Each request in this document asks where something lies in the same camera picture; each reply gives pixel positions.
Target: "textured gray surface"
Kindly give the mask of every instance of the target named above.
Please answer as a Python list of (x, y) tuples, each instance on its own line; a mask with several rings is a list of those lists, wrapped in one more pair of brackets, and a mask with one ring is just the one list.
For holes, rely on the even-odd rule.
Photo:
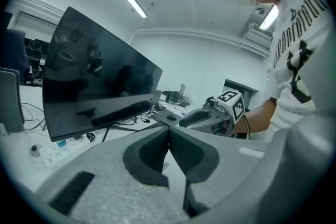
[(84, 170), (95, 174), (95, 178), (72, 209), (71, 218), (97, 224), (188, 220), (168, 188), (140, 184), (123, 164), (126, 148), (152, 133), (153, 130), (147, 130), (93, 147), (51, 176), (38, 189), (37, 195), (49, 202), (79, 171)]
[(209, 179), (202, 183), (191, 184), (195, 200), (207, 207), (222, 201), (252, 172), (259, 159), (239, 153), (246, 147), (266, 151), (267, 143), (209, 135), (198, 131), (177, 127), (188, 135), (213, 146), (219, 153), (219, 163)]

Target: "wall molding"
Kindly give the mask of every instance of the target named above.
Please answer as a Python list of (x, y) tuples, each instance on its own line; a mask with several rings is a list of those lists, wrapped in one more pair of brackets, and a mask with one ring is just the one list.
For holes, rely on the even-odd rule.
[(25, 13), (57, 25), (65, 12), (62, 8), (44, 0), (9, 0), (5, 10), (14, 15), (11, 24), (16, 23), (19, 13)]
[(227, 35), (219, 34), (209, 31), (203, 31), (198, 29), (189, 29), (189, 28), (152, 28), (152, 29), (139, 29), (134, 31), (129, 44), (132, 43), (133, 39), (137, 35), (179, 35), (179, 36), (190, 36), (196, 38), (205, 38), (213, 41), (223, 42), (238, 47), (239, 49), (246, 49), (255, 54), (267, 58), (270, 55), (270, 51), (264, 47), (253, 43), (249, 40)]

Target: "ceiling light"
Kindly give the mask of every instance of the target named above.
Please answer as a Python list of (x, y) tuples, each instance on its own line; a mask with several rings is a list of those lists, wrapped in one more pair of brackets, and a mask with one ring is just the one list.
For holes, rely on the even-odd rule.
[(131, 5), (140, 14), (142, 18), (147, 18), (146, 12), (143, 10), (143, 8), (139, 5), (139, 3), (136, 0), (128, 0), (128, 2), (131, 3)]
[(275, 21), (275, 19), (278, 17), (279, 10), (276, 5), (273, 5), (273, 8), (268, 12), (265, 19), (261, 22), (259, 28), (261, 30), (267, 30), (268, 27)]

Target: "white desk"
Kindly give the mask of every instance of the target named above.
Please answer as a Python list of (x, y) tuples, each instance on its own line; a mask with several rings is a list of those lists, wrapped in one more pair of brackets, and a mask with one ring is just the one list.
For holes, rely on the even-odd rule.
[[(20, 100), (21, 103), (30, 103), (43, 110), (42, 88), (20, 86)], [(183, 116), (181, 112), (174, 108), (174, 105), (166, 103), (163, 103), (163, 105), (173, 113)], [(41, 121), (44, 118), (43, 113), (38, 109), (28, 105), (25, 105), (25, 107), (29, 109), (35, 119), (40, 119)], [(25, 109), (23, 109), (23, 113), (25, 117), (31, 117)], [(138, 119), (138, 123), (135, 125), (120, 126), (141, 130), (154, 123), (156, 123), (154, 119), (150, 119), (149, 124), (146, 124), (142, 122), (141, 119)], [(31, 129), (35, 125), (37, 125), (37, 122), (26, 122), (25, 129)], [(4, 161), (4, 165), (8, 170), (9, 176), (13, 180), (22, 183), (28, 189), (35, 192), (38, 187), (56, 170), (66, 165), (89, 148), (100, 144), (105, 132), (106, 129), (94, 131), (93, 134), (96, 136), (94, 142), (87, 143), (86, 145), (76, 149), (70, 155), (53, 164), (51, 167), (47, 167), (41, 158), (34, 158), (30, 155), (30, 149), (33, 145), (41, 145), (42, 147), (51, 146), (51, 141), (47, 130), (42, 131), (41, 127), (39, 126), (32, 131), (11, 133), (9, 136), (0, 137), (2, 160)], [(133, 132), (110, 129), (106, 137), (106, 141), (124, 137), (131, 133)], [(183, 195), (184, 183), (181, 185), (174, 184), (174, 182), (185, 182), (185, 177), (170, 152), (167, 154), (165, 162), (169, 162), (169, 167), (165, 170), (164, 175), (170, 179), (171, 191)]]

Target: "person's arm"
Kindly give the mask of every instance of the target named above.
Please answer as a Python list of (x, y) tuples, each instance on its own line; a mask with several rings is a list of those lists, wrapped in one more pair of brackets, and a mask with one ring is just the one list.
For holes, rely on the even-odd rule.
[[(250, 126), (251, 133), (258, 133), (268, 129), (270, 119), (272, 118), (275, 108), (277, 107), (277, 99), (270, 98), (260, 107), (245, 113), (245, 117)], [(240, 119), (233, 132), (236, 133), (247, 133), (247, 126), (243, 119)]]

